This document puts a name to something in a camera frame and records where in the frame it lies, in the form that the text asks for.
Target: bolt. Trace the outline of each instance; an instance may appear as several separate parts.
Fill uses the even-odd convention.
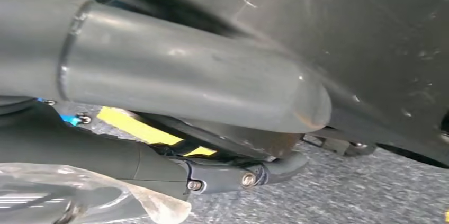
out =
[[[443,133],[441,133],[441,134],[439,135],[439,137],[440,137],[444,142],[446,142],[446,143],[449,144],[449,134],[443,132]]]
[[[241,178],[241,185],[243,188],[251,188],[256,185],[257,179],[256,175],[253,173],[246,173]]]
[[[362,144],[362,143],[355,143],[354,146],[355,146],[356,148],[365,148],[365,147],[367,147],[368,145],[365,145],[365,144]]]
[[[56,101],[54,100],[42,100],[43,103],[49,105],[49,106],[54,106],[56,105]]]
[[[92,122],[92,117],[88,116],[86,113],[77,113],[76,116],[81,119],[82,124],[89,124]]]
[[[187,183],[187,189],[192,191],[199,191],[203,187],[203,183],[201,181],[190,180]]]

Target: gray carpet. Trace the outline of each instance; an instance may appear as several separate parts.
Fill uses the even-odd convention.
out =
[[[58,104],[61,113],[98,107]],[[133,137],[101,121],[97,133]],[[379,149],[344,158],[307,144],[308,168],[293,180],[245,192],[192,196],[186,223],[444,223],[449,210],[449,171]]]

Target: metal bracket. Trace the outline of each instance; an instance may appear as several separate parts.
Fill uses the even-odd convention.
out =
[[[198,158],[172,158],[188,171],[188,189],[192,194],[240,191],[254,186],[289,180],[305,167],[307,157],[297,151],[273,162],[233,166]]]

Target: metal pipe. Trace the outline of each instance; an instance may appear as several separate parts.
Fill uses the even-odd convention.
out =
[[[326,90],[273,50],[93,0],[0,3],[0,95],[290,133],[329,120]]]

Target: yellow panel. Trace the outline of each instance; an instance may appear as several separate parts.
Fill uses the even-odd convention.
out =
[[[155,129],[111,107],[103,107],[97,117],[149,144],[174,145],[182,141],[181,138]]]
[[[184,156],[190,156],[190,155],[206,155],[206,156],[209,156],[209,155],[212,155],[212,154],[214,154],[216,152],[217,151],[214,151],[214,150],[211,150],[209,148],[205,148],[205,147],[200,146],[197,149],[191,151],[190,153],[188,153],[188,154],[186,154]]]

